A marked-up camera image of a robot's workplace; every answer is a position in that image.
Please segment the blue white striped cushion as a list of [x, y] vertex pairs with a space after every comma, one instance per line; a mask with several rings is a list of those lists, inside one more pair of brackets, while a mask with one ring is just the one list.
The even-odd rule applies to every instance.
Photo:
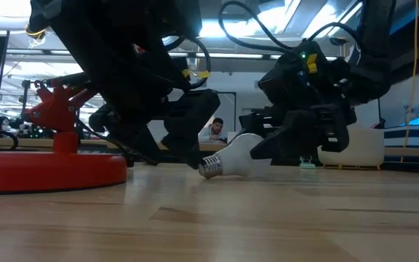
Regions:
[[384, 129], [385, 147], [402, 148], [407, 142], [408, 148], [419, 148], [419, 125], [410, 125], [406, 138], [407, 127], [392, 127]]

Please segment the white round tub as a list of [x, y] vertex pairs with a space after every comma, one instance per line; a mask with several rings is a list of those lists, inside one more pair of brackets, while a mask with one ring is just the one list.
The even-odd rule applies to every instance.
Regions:
[[341, 152], [328, 152], [318, 148], [318, 158], [324, 167], [380, 170], [384, 162], [384, 131], [364, 128], [357, 124], [348, 126], [349, 144]]

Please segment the long ceiling light fixture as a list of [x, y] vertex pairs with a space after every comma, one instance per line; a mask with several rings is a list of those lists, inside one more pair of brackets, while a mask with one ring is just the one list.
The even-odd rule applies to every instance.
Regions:
[[260, 54], [236, 54], [236, 53], [209, 53], [205, 55], [203, 52], [169, 52], [171, 57], [188, 57], [188, 58], [227, 58], [227, 59], [248, 59], [248, 60], [277, 60], [281, 55], [260, 55]]

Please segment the red desk lamp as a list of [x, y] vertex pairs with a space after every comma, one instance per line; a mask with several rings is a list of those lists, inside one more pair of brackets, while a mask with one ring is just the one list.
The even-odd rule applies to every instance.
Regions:
[[0, 194], [100, 188], [127, 179], [127, 161], [113, 154], [80, 154], [76, 112], [96, 95], [86, 74], [36, 81], [40, 104], [23, 120], [54, 130], [52, 151], [0, 149]]

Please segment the white lightbulb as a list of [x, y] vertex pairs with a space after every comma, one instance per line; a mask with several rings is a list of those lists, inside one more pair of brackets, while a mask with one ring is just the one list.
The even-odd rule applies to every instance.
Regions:
[[265, 175], [271, 166], [271, 159], [253, 159], [250, 155], [250, 151], [262, 140], [261, 136], [252, 133], [237, 136], [225, 148], [204, 157], [198, 166], [199, 174], [206, 179]]

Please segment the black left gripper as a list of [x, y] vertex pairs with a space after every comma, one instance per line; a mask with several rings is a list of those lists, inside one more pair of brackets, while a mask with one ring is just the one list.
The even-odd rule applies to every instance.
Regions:
[[[191, 36], [182, 21], [139, 22], [117, 27], [100, 21], [52, 21], [51, 28], [82, 73], [58, 79], [60, 84], [86, 84], [99, 92], [121, 121], [116, 139], [151, 165], [161, 162], [161, 150], [147, 123], [162, 118], [168, 134], [161, 143], [197, 170], [202, 159], [199, 133], [220, 106], [214, 90], [190, 91], [182, 69], [167, 53], [165, 36]], [[164, 102], [173, 89], [184, 93]]]

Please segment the person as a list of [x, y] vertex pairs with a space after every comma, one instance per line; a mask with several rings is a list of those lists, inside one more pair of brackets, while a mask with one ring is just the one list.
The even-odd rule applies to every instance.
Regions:
[[227, 143], [227, 136], [223, 133], [224, 121], [217, 117], [212, 123], [204, 127], [199, 133], [200, 143]]

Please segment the small green stand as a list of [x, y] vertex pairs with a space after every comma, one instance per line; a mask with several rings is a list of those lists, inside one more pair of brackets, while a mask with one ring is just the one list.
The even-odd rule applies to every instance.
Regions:
[[300, 169], [315, 169], [316, 165], [312, 162], [312, 156], [301, 156], [300, 157]]

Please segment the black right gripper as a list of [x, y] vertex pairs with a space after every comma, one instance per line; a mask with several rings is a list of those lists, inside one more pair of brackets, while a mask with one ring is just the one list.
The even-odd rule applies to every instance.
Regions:
[[310, 108], [286, 108], [273, 104], [272, 116], [253, 111], [239, 117], [240, 134], [268, 135], [250, 150], [253, 159], [293, 159], [310, 156], [317, 148], [341, 152], [349, 144], [347, 125], [356, 117], [339, 81], [347, 72], [343, 60], [329, 62], [327, 76], [332, 84], [324, 102]]

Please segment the black metal frame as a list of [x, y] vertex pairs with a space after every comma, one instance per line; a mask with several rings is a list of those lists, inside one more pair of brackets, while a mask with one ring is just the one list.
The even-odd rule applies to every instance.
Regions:
[[226, 108], [231, 108], [231, 131], [237, 129], [237, 93], [236, 92], [219, 92], [221, 102]]

